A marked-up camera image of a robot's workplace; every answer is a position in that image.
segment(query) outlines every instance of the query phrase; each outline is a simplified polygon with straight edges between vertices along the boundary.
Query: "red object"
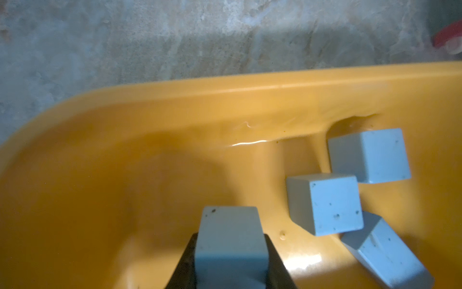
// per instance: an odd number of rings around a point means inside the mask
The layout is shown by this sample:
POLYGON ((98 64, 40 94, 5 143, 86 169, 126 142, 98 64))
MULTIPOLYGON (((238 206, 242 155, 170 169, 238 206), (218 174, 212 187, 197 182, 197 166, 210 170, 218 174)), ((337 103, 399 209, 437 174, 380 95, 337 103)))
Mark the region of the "red object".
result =
POLYGON ((446 42, 454 37, 462 37, 462 20, 456 21, 446 27, 440 32, 433 36, 433 46, 440 48, 446 44, 446 42))

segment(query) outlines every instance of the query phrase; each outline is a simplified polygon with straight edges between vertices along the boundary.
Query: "yellow plastic tub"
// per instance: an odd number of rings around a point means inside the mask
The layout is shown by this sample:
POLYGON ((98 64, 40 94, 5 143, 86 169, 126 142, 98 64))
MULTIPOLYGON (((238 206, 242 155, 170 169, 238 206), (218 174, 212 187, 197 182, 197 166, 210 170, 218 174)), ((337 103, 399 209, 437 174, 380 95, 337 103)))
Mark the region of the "yellow plastic tub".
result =
POLYGON ((402 128, 412 179, 360 185, 436 279, 462 283, 462 62, 101 89, 0 149, 0 287, 162 288, 206 205, 257 206, 300 288, 377 288, 339 241, 291 222, 286 176, 326 137, 402 128))

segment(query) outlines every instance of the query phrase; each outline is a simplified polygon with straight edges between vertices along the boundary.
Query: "light blue cube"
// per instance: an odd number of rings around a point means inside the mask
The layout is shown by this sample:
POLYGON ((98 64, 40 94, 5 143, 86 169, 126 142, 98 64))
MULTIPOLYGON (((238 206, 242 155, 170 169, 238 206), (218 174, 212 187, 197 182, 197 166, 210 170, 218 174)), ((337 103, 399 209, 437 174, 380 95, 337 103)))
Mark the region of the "light blue cube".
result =
POLYGON ((290 217, 315 236, 363 228, 358 182, 353 175, 320 173, 288 177, 290 217))
POLYGON ((364 228, 341 239, 356 259, 385 288, 431 288, 433 277, 387 222, 368 212, 363 217, 364 228))
POLYGON ((205 207, 195 250, 198 289, 265 289, 269 254, 256 207, 205 207))
POLYGON ((332 172, 377 184, 411 178, 401 129, 365 131, 328 140, 332 172))

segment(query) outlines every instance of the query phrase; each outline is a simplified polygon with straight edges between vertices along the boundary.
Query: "dirt spot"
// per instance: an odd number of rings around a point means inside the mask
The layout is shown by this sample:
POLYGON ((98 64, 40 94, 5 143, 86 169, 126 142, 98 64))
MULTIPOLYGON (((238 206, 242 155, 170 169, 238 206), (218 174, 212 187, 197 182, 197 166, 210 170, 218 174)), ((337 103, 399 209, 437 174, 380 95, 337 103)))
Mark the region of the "dirt spot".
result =
POLYGON ((6 29, 0 30, 0 36, 6 41, 10 42, 11 37, 10 37, 10 32, 6 29))
POLYGON ((5 14, 8 0, 0 0, 0 14, 5 14))

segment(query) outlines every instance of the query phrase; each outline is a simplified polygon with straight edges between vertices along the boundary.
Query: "plastic container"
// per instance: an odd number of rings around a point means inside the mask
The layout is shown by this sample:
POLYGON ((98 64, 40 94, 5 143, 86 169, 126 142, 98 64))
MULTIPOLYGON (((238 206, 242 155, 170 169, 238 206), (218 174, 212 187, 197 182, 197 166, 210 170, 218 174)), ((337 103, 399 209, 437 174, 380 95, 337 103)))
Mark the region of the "plastic container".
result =
POLYGON ((436 279, 462 282, 462 62, 101 89, 0 148, 0 284, 162 288, 206 205, 256 206, 300 288, 378 288, 338 235, 289 218, 286 176, 329 172, 326 137, 401 128, 412 178, 361 184, 436 279))
POLYGON ((432 0, 427 15, 427 28, 433 46, 445 47, 449 54, 462 52, 462 2, 460 0, 432 0))

